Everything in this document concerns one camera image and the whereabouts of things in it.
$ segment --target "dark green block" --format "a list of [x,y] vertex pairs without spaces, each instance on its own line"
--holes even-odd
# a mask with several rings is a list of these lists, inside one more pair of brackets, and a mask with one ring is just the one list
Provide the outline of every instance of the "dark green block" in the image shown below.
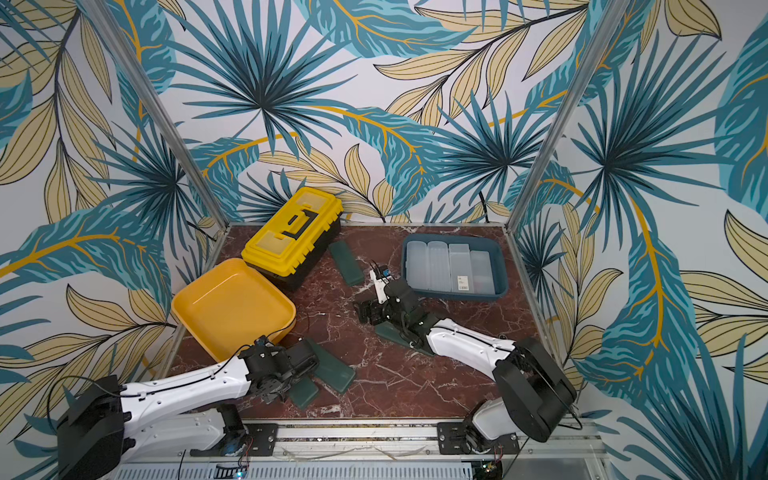
[[[400,331],[395,328],[394,325],[392,325],[389,322],[380,323],[379,325],[373,327],[373,331],[376,332],[376,335],[382,337],[384,340],[389,340],[390,342],[397,343],[399,345],[404,346],[407,349],[410,349],[411,347],[408,345],[408,342],[403,340],[400,337]],[[416,352],[423,353],[427,356],[435,356],[434,353],[428,352],[426,350],[422,349],[414,349]]]
[[347,285],[359,285],[366,279],[346,242],[333,242],[328,246],[328,250]]
[[320,389],[317,388],[315,382],[306,376],[296,382],[290,390],[288,390],[288,397],[300,410],[306,410],[306,407],[310,406],[310,403],[312,403],[319,394]]
[[355,379],[355,370],[331,355],[322,346],[314,343],[312,339],[305,340],[310,344],[315,355],[317,355],[318,366],[313,375],[323,380],[338,393],[346,392]]

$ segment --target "cable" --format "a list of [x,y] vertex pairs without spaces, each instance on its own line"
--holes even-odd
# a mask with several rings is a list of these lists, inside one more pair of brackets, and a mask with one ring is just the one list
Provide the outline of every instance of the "cable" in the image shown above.
[[502,476],[502,480],[507,478],[507,475],[509,475],[509,472],[512,471],[512,466],[515,464],[516,461],[518,461],[518,457],[520,456],[520,452],[523,451],[523,449],[525,448],[525,444],[528,443],[528,440],[530,440],[530,439],[531,439],[531,437],[528,437],[528,438],[525,439],[525,442],[523,442],[523,445],[520,447],[520,449],[518,450],[517,454],[512,459],[512,463],[510,463],[509,466],[507,467],[507,472]]
[[284,326],[283,328],[281,328],[281,329],[279,329],[279,330],[275,330],[274,332],[270,333],[269,335],[267,335],[267,336],[266,336],[266,337],[267,337],[267,339],[269,339],[269,338],[270,338],[272,335],[274,335],[275,333],[280,333],[280,332],[282,332],[283,330],[285,330],[286,328],[289,328],[289,327],[293,326],[293,324],[294,324],[294,323],[296,323],[296,316],[295,316],[295,315],[293,316],[293,320],[291,320],[291,321],[290,321],[290,323],[289,323],[288,325]]
[[[224,367],[227,366],[227,364],[229,362],[232,361],[233,358],[235,358],[235,355],[237,355],[242,348],[245,348],[245,347],[248,347],[248,346],[250,346],[250,344],[246,344],[246,345],[242,345],[242,346],[238,347],[237,350],[235,350],[235,353],[233,353],[232,356],[221,367],[219,367],[219,369],[216,372],[214,372],[212,376],[216,376],[221,370],[224,369]],[[152,392],[147,392],[147,395],[149,396],[149,395],[154,395],[155,393],[166,392],[168,390],[180,389],[181,387],[185,387],[185,386],[193,385],[195,383],[202,382],[202,381],[204,381],[204,380],[206,380],[208,378],[210,378],[210,377],[204,377],[204,378],[201,378],[201,379],[193,380],[192,382],[183,383],[181,385],[169,386],[169,387],[164,388],[164,389],[153,390]],[[60,379],[56,379],[56,381],[53,382],[53,385],[51,385],[51,389],[48,390],[48,395],[47,395],[47,398],[45,400],[45,414],[48,417],[48,426],[50,426],[51,430],[53,430],[53,431],[56,431],[56,428],[53,425],[53,421],[51,421],[51,394],[56,390],[56,386],[62,380],[65,380],[65,379],[87,380],[92,385],[96,385],[102,392],[106,393],[109,396],[118,398],[118,399],[135,399],[135,398],[141,397],[141,394],[119,395],[117,393],[110,392],[109,390],[107,390],[103,386],[101,386],[98,383],[96,383],[96,380],[90,379],[87,376],[80,376],[80,375],[65,375],[65,376],[62,376]]]
[[179,461],[179,472],[176,474],[176,480],[181,480],[181,464],[184,463],[184,456],[186,454],[186,450],[184,450],[184,453],[181,454],[181,460]]

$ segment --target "toolbox handle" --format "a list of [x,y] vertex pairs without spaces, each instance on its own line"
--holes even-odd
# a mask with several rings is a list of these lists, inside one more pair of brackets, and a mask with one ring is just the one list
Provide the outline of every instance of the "toolbox handle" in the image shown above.
[[[299,228],[299,231],[297,231],[296,233],[291,233],[289,231],[283,231],[283,235],[285,235],[286,237],[291,237],[294,240],[298,240],[299,237],[301,237],[302,233],[304,233],[306,228],[313,221],[315,221],[315,219],[317,218],[317,213],[316,212],[313,212],[311,210],[306,210],[306,209],[301,210],[301,211],[304,213],[304,215],[306,215],[306,221],[304,222],[304,225],[302,225],[301,228]],[[297,215],[294,215],[293,218],[288,220],[288,224],[289,225],[292,224],[296,220],[297,217],[298,217]]]

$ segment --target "label sticker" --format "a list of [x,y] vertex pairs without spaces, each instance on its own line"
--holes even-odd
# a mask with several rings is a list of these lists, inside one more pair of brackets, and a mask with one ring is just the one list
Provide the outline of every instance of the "label sticker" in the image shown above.
[[458,289],[459,290],[467,290],[467,291],[469,291],[469,276],[457,275],[456,279],[458,279]]

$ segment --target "tropical leaf wallpaper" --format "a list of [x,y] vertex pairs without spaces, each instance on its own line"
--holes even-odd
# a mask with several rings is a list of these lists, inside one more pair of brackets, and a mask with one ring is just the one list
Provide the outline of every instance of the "tropical leaf wallpaper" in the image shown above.
[[515,232],[544,334],[617,478],[768,478],[768,4],[632,0],[603,59]]
[[[108,4],[162,92],[180,6]],[[156,375],[217,228],[77,2],[1,0],[0,48],[2,477],[53,478],[46,395]]]

